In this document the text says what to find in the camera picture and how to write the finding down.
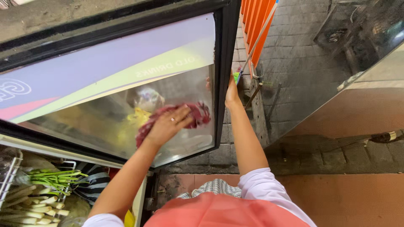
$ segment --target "black door frame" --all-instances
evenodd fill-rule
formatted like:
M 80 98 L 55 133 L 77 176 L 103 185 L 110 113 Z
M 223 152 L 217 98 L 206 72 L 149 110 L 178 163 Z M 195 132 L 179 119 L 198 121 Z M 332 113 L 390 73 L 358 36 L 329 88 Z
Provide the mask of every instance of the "black door frame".
M 240 3 L 240 0 L 176 1 L 175 4 L 166 4 L 129 16 L 116 18 L 107 22 L 100 21 L 100 23 L 95 23 L 91 26 L 67 31 L 62 35 L 63 38 L 59 40 L 54 40 L 54 36 L 48 36 L 50 32 L 49 29 L 47 29 L 41 31 L 43 34 L 37 32 L 27 35 L 25 38 L 18 38 L 1 44 L 2 47 L 6 47 L 4 47 L 4 50 L 0 53 L 0 59 L 7 59 L 7 61 L 0 61 L 0 72 L 57 57 L 81 48 L 93 46 L 154 27 L 213 12 L 216 23 L 214 59 L 215 146 L 156 168 L 150 167 L 150 170 L 162 168 L 219 148 L 225 111 L 224 101 L 230 78 Z M 89 18 L 89 20 L 96 20 L 97 18 L 102 19 L 102 17 L 98 15 L 94 16 L 94 18 Z M 0 134 L 119 164 L 126 162 L 124 158 L 103 153 L 41 132 L 36 132 L 4 120 L 0 120 Z

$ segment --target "white sleeve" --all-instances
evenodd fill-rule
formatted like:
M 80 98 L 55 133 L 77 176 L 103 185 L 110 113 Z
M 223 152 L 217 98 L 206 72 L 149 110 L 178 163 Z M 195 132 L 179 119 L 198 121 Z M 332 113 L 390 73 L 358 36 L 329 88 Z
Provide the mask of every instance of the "white sleeve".
M 292 202 L 285 188 L 275 179 L 270 168 L 253 170 L 240 177 L 241 198 L 248 200 L 267 200 L 297 216 L 311 227 L 314 222 Z
M 82 227 L 124 227 L 124 223 L 114 214 L 97 214 L 87 219 Z

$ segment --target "red cloth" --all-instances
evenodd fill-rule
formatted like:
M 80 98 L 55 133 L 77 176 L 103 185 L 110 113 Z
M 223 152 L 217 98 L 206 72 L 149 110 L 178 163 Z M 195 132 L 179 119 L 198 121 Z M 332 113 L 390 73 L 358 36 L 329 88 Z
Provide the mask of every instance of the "red cloth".
M 309 227 L 289 211 L 265 200 L 245 200 L 205 192 L 192 199 L 173 199 L 145 227 Z
M 162 108 L 159 108 L 153 115 L 150 116 L 148 122 L 144 124 L 140 129 L 136 136 L 136 147 L 139 148 L 142 144 L 143 140 L 149 134 L 150 130 L 152 129 L 154 123 L 157 119 L 167 111 L 175 111 L 176 109 L 187 105 L 191 112 L 188 114 L 187 117 L 192 117 L 193 121 L 186 126 L 185 128 L 197 128 L 198 126 L 207 124 L 210 122 L 210 112 L 209 107 L 202 102 L 197 103 L 183 103 L 180 105 L 166 105 Z

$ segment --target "glass door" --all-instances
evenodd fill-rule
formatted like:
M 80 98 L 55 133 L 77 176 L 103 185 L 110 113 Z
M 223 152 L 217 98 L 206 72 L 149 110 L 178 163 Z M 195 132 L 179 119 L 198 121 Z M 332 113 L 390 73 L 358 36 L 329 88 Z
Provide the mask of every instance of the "glass door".
M 65 150 L 79 146 L 89 156 L 127 160 L 150 116 L 187 104 L 208 120 L 182 129 L 151 167 L 216 149 L 237 28 L 237 17 L 225 8 L 237 14 L 240 4 L 231 3 L 206 2 L 210 13 L 5 71 L 0 74 L 0 118 L 12 129 L 2 133 L 20 139 L 32 133 L 29 138 L 42 144 L 60 141 Z M 224 21 L 231 29 L 222 29 Z

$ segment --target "person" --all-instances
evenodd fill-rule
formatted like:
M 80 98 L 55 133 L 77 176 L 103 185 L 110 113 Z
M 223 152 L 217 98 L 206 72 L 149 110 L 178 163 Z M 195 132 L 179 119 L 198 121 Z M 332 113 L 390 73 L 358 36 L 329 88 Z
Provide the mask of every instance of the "person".
M 200 188 L 196 197 L 195 193 L 192 193 L 190 199 L 176 198 L 168 201 L 154 213 L 145 226 L 315 227 L 314 222 L 291 201 L 285 188 L 271 173 L 232 76 L 225 105 L 231 114 L 234 145 L 241 175 L 239 188 L 237 187 L 239 195 L 232 194 L 235 187 L 227 184 L 223 186 L 231 189 L 227 195 L 204 192 L 214 191 L 212 188 L 218 186 L 212 187 L 211 184 L 209 187 L 207 183 Z M 83 227 L 124 226 L 125 214 L 132 206 L 154 156 L 163 144 L 192 121 L 186 117 L 189 112 L 190 109 L 183 106 L 175 112 L 165 113 L 159 117 L 139 149 L 102 191 Z

